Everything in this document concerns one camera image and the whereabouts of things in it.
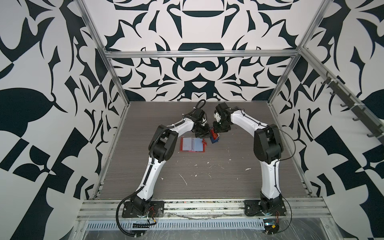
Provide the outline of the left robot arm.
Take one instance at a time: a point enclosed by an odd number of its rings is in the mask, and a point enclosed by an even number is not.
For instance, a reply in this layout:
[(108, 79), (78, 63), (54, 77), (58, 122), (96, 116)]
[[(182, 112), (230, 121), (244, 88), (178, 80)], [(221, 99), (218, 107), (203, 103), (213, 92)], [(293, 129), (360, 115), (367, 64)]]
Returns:
[(171, 125), (159, 125), (150, 144), (149, 161), (140, 186), (130, 197), (130, 204), (141, 215), (150, 208), (154, 188), (165, 163), (172, 157), (178, 138), (185, 133), (195, 133), (197, 138), (209, 135), (209, 124), (204, 110), (195, 108)]

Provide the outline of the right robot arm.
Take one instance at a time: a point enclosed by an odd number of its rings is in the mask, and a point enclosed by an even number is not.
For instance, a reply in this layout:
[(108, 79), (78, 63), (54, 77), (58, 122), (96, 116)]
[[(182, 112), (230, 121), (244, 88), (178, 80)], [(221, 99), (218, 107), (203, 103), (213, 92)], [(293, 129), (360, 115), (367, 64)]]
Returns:
[(284, 146), (280, 130), (276, 125), (262, 123), (238, 107), (226, 103), (216, 106), (213, 122), (216, 133), (226, 133), (232, 125), (237, 125), (254, 137), (253, 151), (261, 164), (262, 188), (258, 210), (246, 207), (246, 215), (259, 213), (272, 215), (284, 203), (279, 184), (279, 165)]

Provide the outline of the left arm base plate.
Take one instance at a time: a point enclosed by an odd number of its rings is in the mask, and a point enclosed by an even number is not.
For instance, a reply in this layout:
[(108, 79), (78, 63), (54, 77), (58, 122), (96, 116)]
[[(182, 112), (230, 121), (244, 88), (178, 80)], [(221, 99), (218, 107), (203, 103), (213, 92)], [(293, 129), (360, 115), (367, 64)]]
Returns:
[(127, 201), (124, 203), (123, 218), (138, 218), (149, 216), (150, 218), (161, 217), (164, 213), (164, 201), (151, 201), (145, 203), (134, 203)]

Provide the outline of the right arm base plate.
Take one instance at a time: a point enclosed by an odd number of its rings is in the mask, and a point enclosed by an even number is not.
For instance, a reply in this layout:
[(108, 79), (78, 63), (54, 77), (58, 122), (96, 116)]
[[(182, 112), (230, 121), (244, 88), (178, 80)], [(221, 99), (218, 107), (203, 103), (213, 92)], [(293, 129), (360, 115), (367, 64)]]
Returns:
[(244, 213), (248, 217), (254, 216), (285, 216), (287, 208), (284, 202), (277, 200), (245, 200)]

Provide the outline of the red credit card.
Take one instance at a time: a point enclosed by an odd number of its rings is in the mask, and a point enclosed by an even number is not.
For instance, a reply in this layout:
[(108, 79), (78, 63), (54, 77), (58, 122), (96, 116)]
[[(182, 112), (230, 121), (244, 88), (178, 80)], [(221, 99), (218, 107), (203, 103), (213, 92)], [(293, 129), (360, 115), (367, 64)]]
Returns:
[(217, 139), (219, 135), (215, 132), (215, 129), (213, 127), (210, 128), (211, 135), (213, 139)]

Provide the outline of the red leather card holder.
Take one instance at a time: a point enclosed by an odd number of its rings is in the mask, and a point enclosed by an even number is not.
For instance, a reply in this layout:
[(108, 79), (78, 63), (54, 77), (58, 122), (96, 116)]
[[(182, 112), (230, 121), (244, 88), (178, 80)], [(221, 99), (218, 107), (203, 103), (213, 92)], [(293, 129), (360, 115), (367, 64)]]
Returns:
[(206, 148), (206, 141), (201, 138), (184, 138), (180, 140), (180, 151), (181, 152), (194, 152), (204, 153)]

